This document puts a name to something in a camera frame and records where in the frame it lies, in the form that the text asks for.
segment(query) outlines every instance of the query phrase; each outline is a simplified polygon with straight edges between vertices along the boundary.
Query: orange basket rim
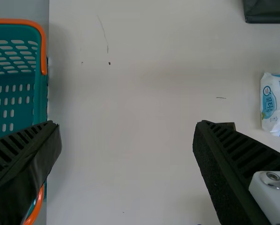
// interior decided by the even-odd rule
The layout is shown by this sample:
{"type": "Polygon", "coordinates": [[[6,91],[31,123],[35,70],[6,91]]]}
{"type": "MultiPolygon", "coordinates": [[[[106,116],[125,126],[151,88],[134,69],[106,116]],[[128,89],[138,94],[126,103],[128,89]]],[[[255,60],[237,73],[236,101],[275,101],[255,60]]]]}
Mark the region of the orange basket rim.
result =
{"type": "Polygon", "coordinates": [[[40,65],[42,75],[47,75],[47,61],[46,61],[46,40],[45,32],[43,28],[36,22],[24,19],[4,19],[0,18],[0,24],[17,24],[17,25],[28,25],[36,28],[41,36],[41,55],[40,55],[40,65]]]}
{"type": "Polygon", "coordinates": [[[34,210],[32,211],[31,215],[25,220],[23,225],[32,225],[35,222],[35,220],[40,212],[43,198],[44,198],[44,185],[42,185],[40,188],[34,210]]]}

